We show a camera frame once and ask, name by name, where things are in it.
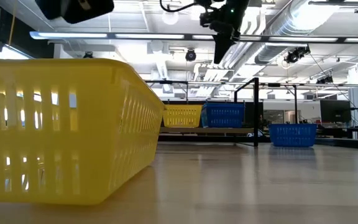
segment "ceiling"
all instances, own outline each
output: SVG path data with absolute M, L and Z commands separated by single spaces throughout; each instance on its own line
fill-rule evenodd
M 9 12 L 13 12 L 16 0 L 0 0 L 0 6 Z M 191 0 L 170 1 L 172 7 L 183 6 Z M 260 12 L 265 14 L 265 20 L 269 23 L 274 15 L 288 2 L 288 0 L 267 0 L 269 3 L 263 9 L 254 9 L 249 7 L 246 15 L 249 16 L 249 24 L 261 24 L 257 21 L 260 18 Z M 202 28 L 198 20 L 192 19 L 196 9 L 187 9 L 178 15 L 178 21 L 174 25 L 168 25 L 163 19 L 163 11 L 161 10 L 157 0 L 138 1 L 138 0 L 114 0 L 115 8 L 112 13 L 81 22 L 79 24 L 68 24 L 63 19 L 48 21 L 42 15 L 34 0 L 17 0 L 16 16 L 30 25 L 37 31 L 42 32 L 138 32 L 138 33 L 191 33 L 191 34 L 213 34 L 214 32 L 208 28 Z M 356 7 L 338 7 L 329 19 L 321 26 L 317 27 L 310 35 L 358 35 L 358 14 L 354 13 Z M 145 78 L 158 79 L 158 66 L 153 57 L 147 54 L 147 43 L 149 40 L 71 40 L 68 53 L 73 57 L 83 55 L 81 49 L 85 46 L 92 45 L 114 45 L 117 47 L 122 58 L 131 64 L 138 73 Z M 172 55 L 165 62 L 168 70 L 168 79 L 194 79 L 196 80 L 201 72 L 197 68 L 200 63 L 211 63 L 214 54 L 214 42 L 195 42 L 195 41 L 168 41 L 169 53 Z M 185 53 L 187 49 L 195 49 L 197 60 L 194 62 L 186 62 Z M 326 70 L 334 68 L 332 75 L 335 83 L 347 82 L 347 69 L 354 66 L 358 62 L 358 44 L 310 44 L 311 56 L 306 56 L 298 63 L 287 65 L 283 63 L 283 56 L 275 58 L 275 60 L 267 67 L 264 67 L 257 73 L 238 73 L 233 76 L 234 68 L 224 67 L 226 69 L 222 75 L 214 73 L 208 80 L 204 81 L 227 81 L 244 82 L 250 77 L 260 76 L 263 82 L 296 82 L 296 83 L 315 83 L 321 69 Z M 162 85 L 153 86 L 154 89 L 159 88 L 162 91 Z M 191 96 L 197 95 L 197 90 L 201 87 L 193 86 Z M 211 92 L 205 93 L 209 96 L 213 95 L 215 88 L 210 89 Z M 173 94 L 166 96 L 180 96 L 182 89 L 177 88 Z

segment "yellow basket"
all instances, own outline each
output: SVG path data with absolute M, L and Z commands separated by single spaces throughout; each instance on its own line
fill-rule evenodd
M 168 128 L 197 128 L 203 105 L 165 105 L 164 126 Z
M 0 60 L 0 201 L 102 202 L 153 161 L 163 110 L 122 62 Z

